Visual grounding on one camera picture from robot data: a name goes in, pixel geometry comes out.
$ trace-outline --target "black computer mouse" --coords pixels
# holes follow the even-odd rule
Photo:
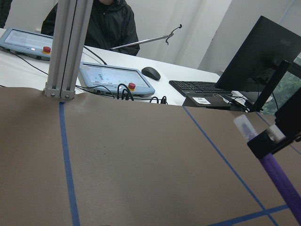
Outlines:
[[[156,69],[152,68],[152,67],[145,67],[141,70],[142,74],[154,79],[156,81],[159,81],[161,78],[161,75],[159,74],[159,72],[156,71]]]

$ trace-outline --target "sticker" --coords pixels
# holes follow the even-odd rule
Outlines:
[[[211,103],[202,97],[193,97],[193,99],[201,105],[210,105]]]

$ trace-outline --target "touchscreen display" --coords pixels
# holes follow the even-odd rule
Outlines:
[[[94,84],[117,88],[121,83],[127,85],[132,82],[137,87],[149,87],[136,71],[92,65],[84,68]]]
[[[12,30],[5,39],[4,43],[28,48],[43,49],[44,46],[52,47],[52,38],[44,37],[39,34]]]

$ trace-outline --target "keyboard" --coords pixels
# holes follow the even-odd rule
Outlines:
[[[213,94],[232,96],[231,91],[218,89],[215,87],[215,82],[206,81],[169,81],[179,93],[184,97],[211,97]]]

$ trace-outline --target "black jacket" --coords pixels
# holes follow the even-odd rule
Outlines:
[[[42,34],[53,35],[57,4],[42,25]],[[93,1],[85,45],[109,50],[138,41],[134,13],[125,0],[116,0],[110,6]],[[119,48],[114,51],[136,56],[139,45]]]
[[[12,0],[0,0],[0,28],[4,28]]]

